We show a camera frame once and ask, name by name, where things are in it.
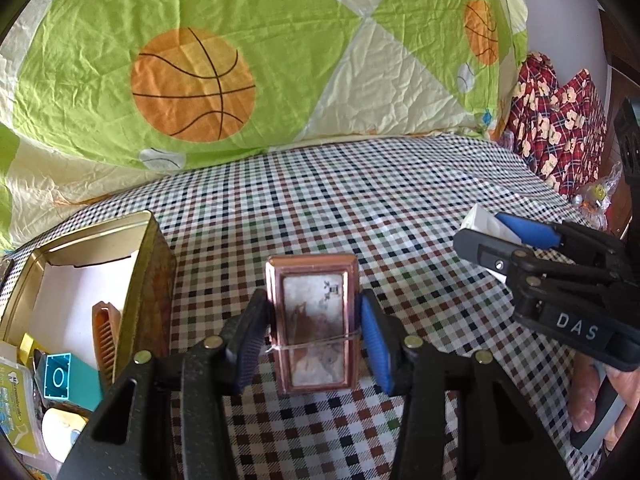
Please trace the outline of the clear plastic bag with toys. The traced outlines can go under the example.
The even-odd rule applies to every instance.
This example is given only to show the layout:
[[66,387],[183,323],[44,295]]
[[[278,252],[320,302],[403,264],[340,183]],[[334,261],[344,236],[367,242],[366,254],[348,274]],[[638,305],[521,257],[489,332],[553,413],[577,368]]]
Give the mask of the clear plastic bag with toys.
[[599,231],[608,229],[606,212],[612,204],[612,198],[621,177],[623,177],[623,164],[616,162],[605,177],[584,185],[570,200],[590,228]]

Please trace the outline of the brown wooden comb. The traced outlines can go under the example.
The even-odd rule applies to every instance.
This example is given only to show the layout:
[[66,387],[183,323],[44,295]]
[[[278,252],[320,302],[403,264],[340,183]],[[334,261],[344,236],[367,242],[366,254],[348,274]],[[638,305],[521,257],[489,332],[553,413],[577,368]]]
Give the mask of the brown wooden comb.
[[92,307],[93,349],[104,390],[111,387],[114,377],[121,319],[120,311],[108,302]]

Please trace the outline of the clear plastic package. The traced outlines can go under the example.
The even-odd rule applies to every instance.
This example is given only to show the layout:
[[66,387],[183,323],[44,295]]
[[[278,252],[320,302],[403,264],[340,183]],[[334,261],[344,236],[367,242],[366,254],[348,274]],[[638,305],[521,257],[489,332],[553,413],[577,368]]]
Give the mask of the clear plastic package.
[[43,456],[41,432],[37,426],[32,373],[16,360],[12,344],[1,343],[1,429],[17,453]]

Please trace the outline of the white rectangular block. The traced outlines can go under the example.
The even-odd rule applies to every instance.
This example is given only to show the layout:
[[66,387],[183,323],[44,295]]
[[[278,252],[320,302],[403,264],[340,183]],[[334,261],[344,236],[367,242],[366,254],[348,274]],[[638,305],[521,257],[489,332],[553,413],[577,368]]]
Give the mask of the white rectangular block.
[[457,256],[472,263],[477,263],[477,256],[472,254],[474,240],[468,234],[463,234],[463,230],[495,237],[515,246],[522,244],[522,240],[496,216],[480,204],[475,204],[462,220],[460,229],[454,236],[454,251]]

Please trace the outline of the checkered tablecloth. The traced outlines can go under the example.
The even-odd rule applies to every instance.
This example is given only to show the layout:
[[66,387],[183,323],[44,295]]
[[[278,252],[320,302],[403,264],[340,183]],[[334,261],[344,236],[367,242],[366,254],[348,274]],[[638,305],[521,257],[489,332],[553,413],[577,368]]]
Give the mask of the checkered tablecloth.
[[[348,252],[381,307],[442,351],[490,350],[547,428],[574,479],[602,452],[568,443],[573,351],[512,322],[509,289],[458,259],[452,237],[472,206],[539,221],[575,209],[497,145],[457,136],[323,144],[182,172],[86,207],[14,252],[1,312],[27,257],[63,234],[140,210],[177,260],[171,352],[221,330],[280,254]],[[226,400],[240,479],[386,479],[402,400],[372,382],[362,347],[354,391],[278,396],[272,356]]]

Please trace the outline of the gold metal tin box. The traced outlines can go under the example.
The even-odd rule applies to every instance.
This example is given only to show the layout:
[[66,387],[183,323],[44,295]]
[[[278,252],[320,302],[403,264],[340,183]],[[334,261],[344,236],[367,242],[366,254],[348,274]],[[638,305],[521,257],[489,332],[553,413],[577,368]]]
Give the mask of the gold metal tin box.
[[151,211],[104,221],[34,249],[11,290],[1,338],[96,367],[93,313],[106,304],[118,326],[115,369],[134,354],[167,356],[177,261]]

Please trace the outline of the copper framed picture box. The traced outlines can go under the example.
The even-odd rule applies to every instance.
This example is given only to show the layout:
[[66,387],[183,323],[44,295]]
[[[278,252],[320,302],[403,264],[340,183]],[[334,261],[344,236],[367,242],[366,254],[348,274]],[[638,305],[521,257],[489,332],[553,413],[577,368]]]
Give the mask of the copper framed picture box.
[[360,358],[357,257],[273,256],[266,263],[266,285],[280,393],[354,388]]

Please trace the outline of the sequined black hair claw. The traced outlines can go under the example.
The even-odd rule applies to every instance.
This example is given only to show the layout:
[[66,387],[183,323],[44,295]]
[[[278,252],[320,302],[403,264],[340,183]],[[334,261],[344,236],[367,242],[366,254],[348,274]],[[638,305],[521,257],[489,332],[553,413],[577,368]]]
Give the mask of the sequined black hair claw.
[[40,350],[32,350],[32,374],[39,388],[44,385],[44,374],[46,374],[47,353]]

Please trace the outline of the orange damask patterned box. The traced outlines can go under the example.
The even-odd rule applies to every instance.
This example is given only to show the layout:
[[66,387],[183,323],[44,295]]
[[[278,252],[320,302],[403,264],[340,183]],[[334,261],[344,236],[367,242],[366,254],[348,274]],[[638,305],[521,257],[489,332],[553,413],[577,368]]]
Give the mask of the orange damask patterned box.
[[70,450],[87,425],[88,419],[76,413],[49,408],[42,419],[42,437],[48,453],[64,463]]

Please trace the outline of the blue puppy toy block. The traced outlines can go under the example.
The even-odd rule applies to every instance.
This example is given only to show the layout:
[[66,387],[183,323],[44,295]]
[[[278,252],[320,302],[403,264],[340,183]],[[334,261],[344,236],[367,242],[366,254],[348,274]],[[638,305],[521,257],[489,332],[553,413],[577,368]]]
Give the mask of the blue puppy toy block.
[[103,399],[99,372],[73,353],[48,354],[44,361],[43,396],[93,412]]

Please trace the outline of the yellow cube block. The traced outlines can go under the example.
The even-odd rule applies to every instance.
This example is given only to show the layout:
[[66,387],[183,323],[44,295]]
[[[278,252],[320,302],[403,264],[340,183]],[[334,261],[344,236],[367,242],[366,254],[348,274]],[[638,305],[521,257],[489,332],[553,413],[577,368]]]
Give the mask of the yellow cube block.
[[17,348],[18,362],[25,366],[29,366],[32,362],[34,351],[38,349],[38,342],[29,333],[24,333],[20,345]]

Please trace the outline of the green basketball bedsheet backdrop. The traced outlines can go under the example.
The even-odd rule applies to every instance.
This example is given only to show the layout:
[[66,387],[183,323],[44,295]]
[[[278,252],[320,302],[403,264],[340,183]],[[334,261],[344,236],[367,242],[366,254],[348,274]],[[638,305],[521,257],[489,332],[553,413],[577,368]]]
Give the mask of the green basketball bedsheet backdrop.
[[525,0],[1,0],[1,249],[165,174],[324,141],[495,140]]

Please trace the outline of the red plaid floral cushion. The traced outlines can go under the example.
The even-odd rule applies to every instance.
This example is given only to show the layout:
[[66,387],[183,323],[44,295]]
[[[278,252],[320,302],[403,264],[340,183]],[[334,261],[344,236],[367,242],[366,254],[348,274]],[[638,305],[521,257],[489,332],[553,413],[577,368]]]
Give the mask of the red plaid floral cushion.
[[531,164],[540,153],[541,119],[550,113],[551,98],[560,88],[558,77],[547,55],[529,52],[514,87],[500,145]]

